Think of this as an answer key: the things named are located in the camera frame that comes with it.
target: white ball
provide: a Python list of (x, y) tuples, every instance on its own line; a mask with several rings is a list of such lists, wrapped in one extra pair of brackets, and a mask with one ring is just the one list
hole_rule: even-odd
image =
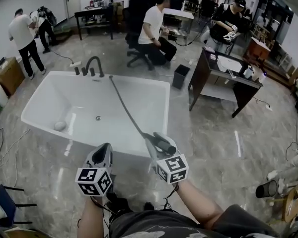
[(66, 128), (66, 122), (65, 121), (59, 121), (54, 125), (54, 130), (56, 131), (62, 131)]

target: faucet handle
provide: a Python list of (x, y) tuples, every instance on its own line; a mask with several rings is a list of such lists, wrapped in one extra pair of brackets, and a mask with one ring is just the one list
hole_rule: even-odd
[(83, 76), (86, 76), (88, 74), (88, 70), (84, 67), (81, 69), (81, 72), (83, 73)]
[(79, 75), (79, 69), (78, 69), (78, 67), (75, 67), (74, 70), (75, 70), (76, 76), (78, 76)]
[(95, 70), (94, 70), (94, 68), (90, 68), (89, 71), (90, 71), (90, 75), (92, 77), (95, 76)]

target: white cube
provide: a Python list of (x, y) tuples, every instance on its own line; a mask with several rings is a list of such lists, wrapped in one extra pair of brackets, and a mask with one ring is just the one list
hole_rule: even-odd
[(184, 154), (157, 161), (157, 173), (168, 184), (185, 180), (188, 176), (188, 163)]
[(75, 182), (85, 196), (103, 196), (112, 184), (106, 168), (79, 168)]

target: black cap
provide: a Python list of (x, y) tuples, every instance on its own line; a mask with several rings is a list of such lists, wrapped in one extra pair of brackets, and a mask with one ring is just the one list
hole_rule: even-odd
[(235, 3), (237, 3), (237, 5), (239, 7), (245, 8), (246, 7), (246, 1), (245, 0), (234, 0)]

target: black chair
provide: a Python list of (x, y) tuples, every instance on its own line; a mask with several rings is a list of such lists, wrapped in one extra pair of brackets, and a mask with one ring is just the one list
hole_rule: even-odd
[(127, 67), (131, 67), (133, 62), (139, 59), (142, 59), (148, 65), (149, 70), (153, 70), (154, 66), (146, 57), (146, 53), (142, 50), (141, 45), (138, 44), (138, 37), (140, 35), (141, 29), (143, 26), (145, 15), (143, 15), (143, 17), (139, 13), (137, 13), (137, 15), (133, 15), (132, 11), (133, 10), (129, 7), (123, 9), (123, 17), (127, 26), (127, 35), (125, 37), (125, 40), (129, 45), (129, 49), (136, 50), (136, 51), (127, 51), (128, 57), (135, 56), (132, 60), (130, 60), (127, 63)]
[(0, 219), (0, 227), (10, 228), (13, 224), (31, 224), (31, 221), (16, 222), (14, 221), (15, 212), (17, 207), (30, 207), (37, 206), (36, 204), (15, 204), (11, 199), (6, 189), (24, 191), (21, 188), (11, 188), (0, 185), (0, 206), (5, 211), (7, 217)]

